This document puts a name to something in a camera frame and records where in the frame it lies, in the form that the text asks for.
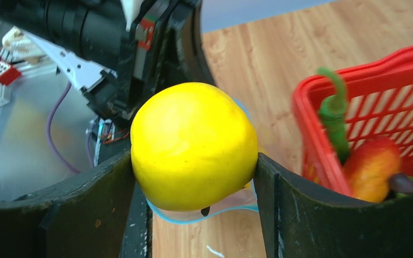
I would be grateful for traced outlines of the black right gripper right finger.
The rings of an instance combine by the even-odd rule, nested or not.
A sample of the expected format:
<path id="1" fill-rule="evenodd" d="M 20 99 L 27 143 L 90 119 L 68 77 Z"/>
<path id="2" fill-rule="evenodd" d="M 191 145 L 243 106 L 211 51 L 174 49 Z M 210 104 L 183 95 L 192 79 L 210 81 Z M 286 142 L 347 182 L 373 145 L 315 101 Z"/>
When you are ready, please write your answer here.
<path id="1" fill-rule="evenodd" d="M 259 154 L 254 177 L 267 257 L 413 257 L 413 195 L 342 195 Z"/>

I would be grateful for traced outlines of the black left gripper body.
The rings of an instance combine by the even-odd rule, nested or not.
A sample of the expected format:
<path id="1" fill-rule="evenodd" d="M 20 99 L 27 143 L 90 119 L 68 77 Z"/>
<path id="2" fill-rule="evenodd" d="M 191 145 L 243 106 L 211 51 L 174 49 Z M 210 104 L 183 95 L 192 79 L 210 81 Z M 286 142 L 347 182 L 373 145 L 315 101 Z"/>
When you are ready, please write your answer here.
<path id="1" fill-rule="evenodd" d="M 214 84 L 201 39 L 201 1 L 144 1 L 129 31 L 119 4 L 90 11 L 82 56 L 105 67 L 82 90 L 101 118 L 130 123 L 155 93 L 184 82 Z"/>

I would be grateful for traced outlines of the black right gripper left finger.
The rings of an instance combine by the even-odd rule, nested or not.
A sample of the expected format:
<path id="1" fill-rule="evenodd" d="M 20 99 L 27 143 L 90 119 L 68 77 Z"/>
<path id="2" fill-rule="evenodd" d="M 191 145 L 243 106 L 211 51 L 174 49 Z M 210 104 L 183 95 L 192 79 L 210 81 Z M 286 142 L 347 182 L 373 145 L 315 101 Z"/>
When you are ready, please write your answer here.
<path id="1" fill-rule="evenodd" d="M 118 257 L 135 180 L 129 152 L 0 201 L 0 257 Z"/>

